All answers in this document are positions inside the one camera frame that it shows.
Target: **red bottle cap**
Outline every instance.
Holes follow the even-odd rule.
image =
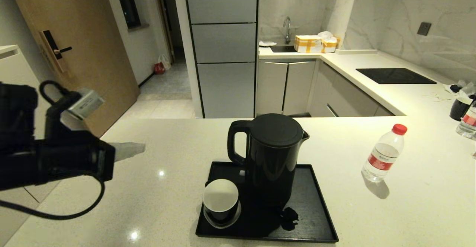
[[[408,129],[405,125],[402,124],[395,124],[393,125],[392,132],[396,133],[397,135],[404,135]]]

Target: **faucet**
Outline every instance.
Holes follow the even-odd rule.
[[[286,22],[287,22],[287,32],[286,32],[286,37],[284,37],[284,39],[285,39],[285,43],[288,45],[291,42],[291,38],[289,38],[289,29],[291,28],[291,18],[289,18],[289,16],[287,16],[286,19],[284,20],[283,27],[286,27]]]

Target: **white bag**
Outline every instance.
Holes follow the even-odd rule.
[[[157,63],[162,62],[162,64],[165,67],[165,70],[169,70],[172,65],[170,64],[170,61],[168,60],[167,56],[165,54],[161,54],[160,57],[158,57]]]

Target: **marble wall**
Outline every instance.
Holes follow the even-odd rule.
[[[260,0],[259,32],[262,41],[284,44],[283,22],[291,18],[291,43],[295,35],[316,35],[321,32],[327,0]]]
[[[432,26],[417,35],[421,22]],[[476,0],[397,0],[380,50],[476,83]]]
[[[350,19],[354,0],[327,0],[322,29],[332,32],[341,39],[338,48],[342,48],[345,31]]]
[[[343,49],[379,49],[397,0],[354,0]]]

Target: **cup saucer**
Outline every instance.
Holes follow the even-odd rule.
[[[218,223],[215,223],[213,222],[210,217],[208,216],[207,212],[206,211],[203,211],[203,215],[205,216],[205,219],[209,222],[209,224],[214,227],[214,228],[218,228],[220,230],[222,230],[223,228],[227,228],[227,227],[230,227],[231,225],[233,225],[239,218],[239,215],[241,214],[241,203],[238,201],[238,208],[237,208],[237,211],[235,213],[235,216],[228,222],[228,223],[224,223],[224,224],[218,224]]]

